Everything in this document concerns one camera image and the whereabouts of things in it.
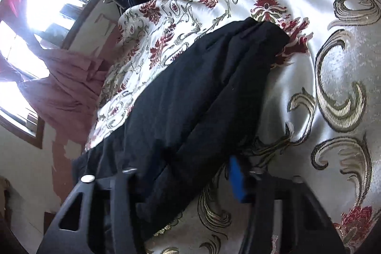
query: white satin fabric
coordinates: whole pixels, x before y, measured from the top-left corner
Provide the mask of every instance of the white satin fabric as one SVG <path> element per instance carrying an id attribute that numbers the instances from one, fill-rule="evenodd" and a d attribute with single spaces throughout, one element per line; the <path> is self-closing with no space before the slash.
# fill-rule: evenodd
<path id="1" fill-rule="evenodd" d="M 279 25 L 291 40 L 243 151 L 273 175 L 302 176 L 353 253 L 381 208 L 380 0 L 154 0 L 128 9 L 119 20 L 122 57 L 86 148 L 122 125 L 144 88 L 197 38 L 247 17 Z M 247 218 L 222 169 L 147 252 L 237 253 Z"/>

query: black jacket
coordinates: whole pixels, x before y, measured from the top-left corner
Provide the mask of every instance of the black jacket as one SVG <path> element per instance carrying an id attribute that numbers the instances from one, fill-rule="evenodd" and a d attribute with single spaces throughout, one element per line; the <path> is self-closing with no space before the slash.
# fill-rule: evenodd
<path id="1" fill-rule="evenodd" d="M 123 126 L 73 162 L 75 183 L 137 168 L 136 214 L 150 238 L 255 133 L 270 65 L 288 41 L 251 18 L 198 39 L 148 85 Z"/>

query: floral bedspread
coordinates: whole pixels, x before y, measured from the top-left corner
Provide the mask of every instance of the floral bedspread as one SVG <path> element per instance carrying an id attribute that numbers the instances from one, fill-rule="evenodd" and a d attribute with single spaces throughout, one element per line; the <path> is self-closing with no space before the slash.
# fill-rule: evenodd
<path id="1" fill-rule="evenodd" d="M 290 36 L 268 78 L 253 165 L 302 176 L 349 253 L 380 215 L 380 0 L 152 0 L 119 20 L 120 60 L 100 96 L 90 149 L 123 124 L 136 98 L 195 40 L 232 21 L 271 21 Z M 248 206 L 223 168 L 148 253 L 237 253 Z M 273 253 L 279 236 L 273 236 Z"/>

